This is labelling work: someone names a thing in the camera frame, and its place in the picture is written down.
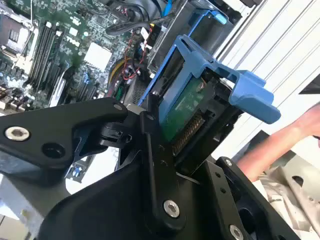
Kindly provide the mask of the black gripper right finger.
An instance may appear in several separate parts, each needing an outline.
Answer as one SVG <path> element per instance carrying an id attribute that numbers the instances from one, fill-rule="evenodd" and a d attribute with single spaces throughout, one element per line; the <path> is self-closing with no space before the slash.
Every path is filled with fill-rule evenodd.
<path id="1" fill-rule="evenodd" d="M 205 161 L 205 176 L 221 239 L 299 238 L 229 158 Z"/>

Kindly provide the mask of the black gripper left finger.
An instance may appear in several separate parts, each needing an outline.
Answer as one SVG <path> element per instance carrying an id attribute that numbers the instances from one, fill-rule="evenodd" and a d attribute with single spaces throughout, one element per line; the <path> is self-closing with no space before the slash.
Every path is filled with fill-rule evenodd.
<path id="1" fill-rule="evenodd" d="M 60 182 L 76 160 L 108 147 L 122 149 L 120 169 L 140 162 L 176 172 L 156 106 L 135 114 L 107 97 L 0 119 L 0 171 L 43 187 Z"/>

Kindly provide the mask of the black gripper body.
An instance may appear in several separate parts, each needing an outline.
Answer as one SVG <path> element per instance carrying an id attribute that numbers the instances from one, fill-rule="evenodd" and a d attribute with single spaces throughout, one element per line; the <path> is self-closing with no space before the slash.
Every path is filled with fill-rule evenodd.
<path id="1" fill-rule="evenodd" d="M 39 240 L 238 240 L 240 216 L 223 170 L 195 178 L 131 162 L 59 202 Z"/>

